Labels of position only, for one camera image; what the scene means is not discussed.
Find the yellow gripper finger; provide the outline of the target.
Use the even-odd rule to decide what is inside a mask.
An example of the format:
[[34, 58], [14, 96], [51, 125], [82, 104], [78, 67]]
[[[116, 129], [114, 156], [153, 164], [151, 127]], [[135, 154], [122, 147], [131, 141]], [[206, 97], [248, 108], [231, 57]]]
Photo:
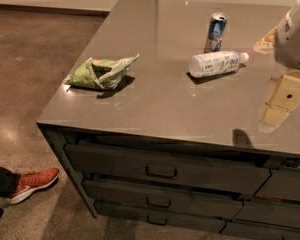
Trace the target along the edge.
[[277, 28], [274, 27], [253, 46], [253, 50], [261, 54], [271, 53], [274, 50], [276, 33]]
[[259, 130], [275, 131], [300, 105], [300, 70], [286, 71], [277, 81], [274, 92], [265, 105]]

